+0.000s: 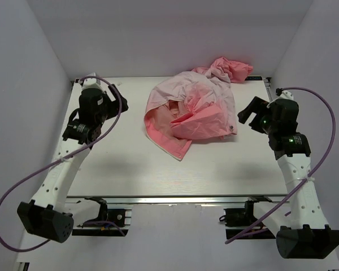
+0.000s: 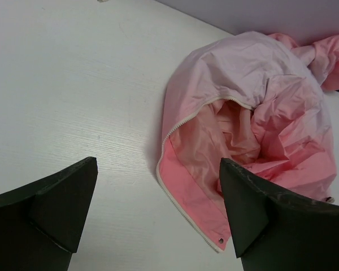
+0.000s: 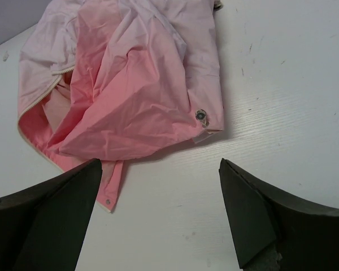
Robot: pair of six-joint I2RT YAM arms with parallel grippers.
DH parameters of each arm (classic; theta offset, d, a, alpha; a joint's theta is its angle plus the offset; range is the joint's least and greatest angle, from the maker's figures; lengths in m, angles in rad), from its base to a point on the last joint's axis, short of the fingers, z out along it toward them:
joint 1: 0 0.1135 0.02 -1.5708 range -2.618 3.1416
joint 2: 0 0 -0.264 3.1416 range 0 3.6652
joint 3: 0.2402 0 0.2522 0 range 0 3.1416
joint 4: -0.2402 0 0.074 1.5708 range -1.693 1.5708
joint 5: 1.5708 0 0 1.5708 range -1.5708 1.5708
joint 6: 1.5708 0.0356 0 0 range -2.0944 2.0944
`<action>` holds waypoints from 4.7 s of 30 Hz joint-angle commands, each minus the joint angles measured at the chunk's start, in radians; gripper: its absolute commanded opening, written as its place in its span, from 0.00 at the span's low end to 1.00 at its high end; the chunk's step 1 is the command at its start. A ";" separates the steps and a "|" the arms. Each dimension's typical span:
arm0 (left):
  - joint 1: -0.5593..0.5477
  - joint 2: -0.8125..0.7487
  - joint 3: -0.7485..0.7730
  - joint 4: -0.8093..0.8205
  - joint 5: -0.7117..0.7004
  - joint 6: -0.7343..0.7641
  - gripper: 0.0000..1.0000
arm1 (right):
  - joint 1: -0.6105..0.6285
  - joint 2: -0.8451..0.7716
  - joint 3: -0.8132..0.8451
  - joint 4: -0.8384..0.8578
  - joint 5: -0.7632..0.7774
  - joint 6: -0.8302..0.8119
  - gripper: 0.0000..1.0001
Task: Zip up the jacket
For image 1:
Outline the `pink hooded jacket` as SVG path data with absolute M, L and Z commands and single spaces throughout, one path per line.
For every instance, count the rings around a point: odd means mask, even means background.
M 237 134 L 231 84 L 241 84 L 253 66 L 216 59 L 209 67 L 181 72 L 153 87 L 147 100 L 144 125 L 155 145 L 182 160 L 193 141 Z

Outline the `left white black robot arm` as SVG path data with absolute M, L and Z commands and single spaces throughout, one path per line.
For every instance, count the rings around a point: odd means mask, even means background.
M 104 122 L 128 110 L 128 102 L 117 87 L 111 84 L 108 90 L 115 100 L 98 83 L 82 87 L 79 106 L 69 115 L 59 140 L 56 157 L 59 164 L 49 169 L 30 202 L 18 206 L 17 213 L 29 234 L 63 243 L 74 227 L 103 225 L 107 221 L 107 203 L 102 198 L 84 198 L 71 208 L 65 202 L 81 164 L 92 150 L 92 143 L 101 135 Z

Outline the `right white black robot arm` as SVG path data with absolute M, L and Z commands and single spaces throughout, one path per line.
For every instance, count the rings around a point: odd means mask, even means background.
M 325 259 L 339 245 L 339 230 L 329 226 L 311 178 L 311 150 L 307 137 L 297 132 L 298 103 L 288 98 L 267 102 L 253 98 L 238 114 L 245 123 L 251 114 L 252 130 L 268 136 L 269 146 L 282 172 L 290 214 L 278 204 L 257 202 L 244 210 L 250 225 L 262 223 L 276 238 L 284 259 Z

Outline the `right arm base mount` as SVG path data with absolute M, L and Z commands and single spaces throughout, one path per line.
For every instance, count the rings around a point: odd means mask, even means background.
M 223 214 L 219 222 L 225 226 L 226 239 L 231 239 L 256 221 L 253 205 L 258 202 L 278 203 L 278 196 L 227 196 L 220 197 Z

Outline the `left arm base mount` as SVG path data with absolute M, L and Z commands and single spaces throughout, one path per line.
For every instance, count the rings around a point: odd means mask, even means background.
M 67 203 L 66 207 L 73 215 L 73 236 L 125 237 L 128 234 L 132 218 L 130 206 L 89 197 Z

